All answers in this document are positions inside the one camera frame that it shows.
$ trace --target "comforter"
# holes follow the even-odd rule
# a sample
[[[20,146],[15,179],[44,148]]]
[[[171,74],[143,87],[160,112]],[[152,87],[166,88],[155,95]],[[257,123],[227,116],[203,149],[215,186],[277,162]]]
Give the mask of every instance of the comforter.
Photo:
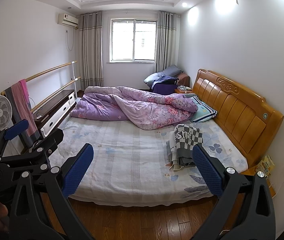
[[[187,120],[197,111],[183,94],[162,96],[128,87],[88,87],[71,116],[100,121],[130,120],[153,130]]]

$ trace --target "blue textured pad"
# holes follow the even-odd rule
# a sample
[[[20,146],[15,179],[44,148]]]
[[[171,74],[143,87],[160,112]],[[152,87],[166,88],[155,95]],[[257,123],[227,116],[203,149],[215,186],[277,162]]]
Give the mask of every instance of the blue textured pad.
[[[222,196],[222,178],[198,145],[193,147],[193,161],[210,192],[218,197]]]
[[[75,193],[93,160],[93,147],[88,144],[64,177],[62,193],[68,197]]]
[[[23,119],[21,122],[18,122],[9,129],[7,129],[4,139],[10,141],[28,128],[29,121],[27,119]]]

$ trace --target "snack package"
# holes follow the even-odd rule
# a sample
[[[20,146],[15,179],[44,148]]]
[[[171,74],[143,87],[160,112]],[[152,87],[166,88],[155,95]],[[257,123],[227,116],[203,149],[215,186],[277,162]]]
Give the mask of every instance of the snack package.
[[[266,155],[260,163],[256,166],[255,172],[262,171],[265,174],[266,179],[271,175],[271,171],[274,169],[275,164],[269,155]]]

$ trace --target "curtain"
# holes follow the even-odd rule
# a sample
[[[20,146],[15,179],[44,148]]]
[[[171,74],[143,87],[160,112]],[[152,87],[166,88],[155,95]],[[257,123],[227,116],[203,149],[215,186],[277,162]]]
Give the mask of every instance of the curtain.
[[[81,89],[102,87],[102,12],[80,15],[79,31]]]
[[[158,12],[155,72],[175,63],[176,14]]]

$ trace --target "bed sheet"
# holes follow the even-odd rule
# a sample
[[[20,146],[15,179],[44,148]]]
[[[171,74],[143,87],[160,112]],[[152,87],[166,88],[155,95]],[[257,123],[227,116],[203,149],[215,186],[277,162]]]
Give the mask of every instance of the bed sheet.
[[[184,123],[200,128],[210,156],[237,172],[247,170],[246,159],[213,120]],[[94,149],[93,161],[71,198],[100,205],[156,206],[212,196],[196,167],[172,171],[166,166],[166,141],[175,125],[142,130],[130,121],[70,117],[60,128],[64,139],[50,156],[51,166],[61,166],[85,143]]]

